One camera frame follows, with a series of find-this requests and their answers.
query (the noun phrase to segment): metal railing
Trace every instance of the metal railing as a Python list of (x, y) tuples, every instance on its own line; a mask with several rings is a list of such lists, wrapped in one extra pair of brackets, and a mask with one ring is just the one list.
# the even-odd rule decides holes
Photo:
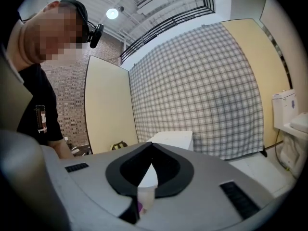
[(215, 2), (214, 0), (203, 0), (203, 6), (187, 10), (185, 12), (179, 13), (175, 16), (172, 16), (158, 25), (154, 26), (148, 32), (143, 34), (135, 42), (133, 42), (126, 50), (120, 55), (122, 63), (128, 59), (133, 53), (139, 50), (142, 46), (156, 38), (161, 33), (173, 28), (174, 26), (181, 24), (183, 22), (192, 20), (194, 18), (215, 13)]

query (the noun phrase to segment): man's arm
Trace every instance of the man's arm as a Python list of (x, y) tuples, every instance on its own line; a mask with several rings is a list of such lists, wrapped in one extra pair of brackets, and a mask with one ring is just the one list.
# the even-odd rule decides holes
[(48, 146), (52, 147), (61, 159), (74, 158), (64, 139), (59, 141), (48, 141)]

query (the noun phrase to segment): checkered backdrop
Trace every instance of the checkered backdrop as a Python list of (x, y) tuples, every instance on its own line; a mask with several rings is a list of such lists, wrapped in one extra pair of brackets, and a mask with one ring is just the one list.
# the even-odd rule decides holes
[(130, 71), (139, 142), (190, 130), (194, 150), (230, 159), (263, 149), (263, 111), (253, 71), (221, 24), (181, 34)]

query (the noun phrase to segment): beige panel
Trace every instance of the beige panel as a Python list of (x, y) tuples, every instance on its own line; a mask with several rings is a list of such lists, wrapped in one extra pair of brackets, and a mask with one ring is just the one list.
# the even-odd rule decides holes
[(255, 74), (264, 116), (264, 145), (275, 144), (272, 95), (290, 88), (284, 66), (273, 44), (258, 24), (251, 19), (222, 22), (235, 38)]
[(0, 129), (16, 131), (32, 99), (23, 80), (4, 58), (0, 57)]
[(298, 112), (308, 111), (308, 57), (297, 30), (276, 0), (266, 0), (260, 20), (274, 37), (288, 65)]
[(120, 141), (136, 144), (128, 71), (91, 56), (86, 78), (85, 113), (93, 153)]

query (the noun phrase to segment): man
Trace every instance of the man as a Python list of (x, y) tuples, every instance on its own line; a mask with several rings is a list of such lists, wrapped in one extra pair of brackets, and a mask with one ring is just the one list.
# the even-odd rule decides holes
[(79, 1), (54, 1), (24, 24), (17, 13), (9, 37), (2, 41), (24, 86), (33, 95), (17, 131), (52, 147), (59, 158), (73, 155), (61, 134), (56, 96), (40, 63), (63, 54), (72, 43), (86, 42), (87, 21), (87, 10)]

